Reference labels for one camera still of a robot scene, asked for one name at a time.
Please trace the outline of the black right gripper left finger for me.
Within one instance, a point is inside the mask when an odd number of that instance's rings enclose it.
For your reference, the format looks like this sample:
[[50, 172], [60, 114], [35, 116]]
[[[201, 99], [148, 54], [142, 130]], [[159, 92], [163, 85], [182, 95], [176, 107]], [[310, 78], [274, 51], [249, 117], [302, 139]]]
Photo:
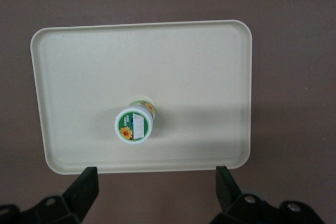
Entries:
[[82, 223], [98, 193], [98, 170], [87, 167], [65, 192], [25, 211], [17, 205], [1, 205], [1, 223]]

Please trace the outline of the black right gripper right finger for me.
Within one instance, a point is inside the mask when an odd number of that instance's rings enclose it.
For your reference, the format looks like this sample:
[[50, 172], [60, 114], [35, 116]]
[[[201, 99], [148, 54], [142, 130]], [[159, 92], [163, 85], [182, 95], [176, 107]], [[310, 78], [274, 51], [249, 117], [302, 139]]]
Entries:
[[225, 166], [216, 167], [216, 196], [222, 211], [211, 223], [324, 223], [302, 202], [287, 200], [276, 208], [256, 194], [242, 192]]

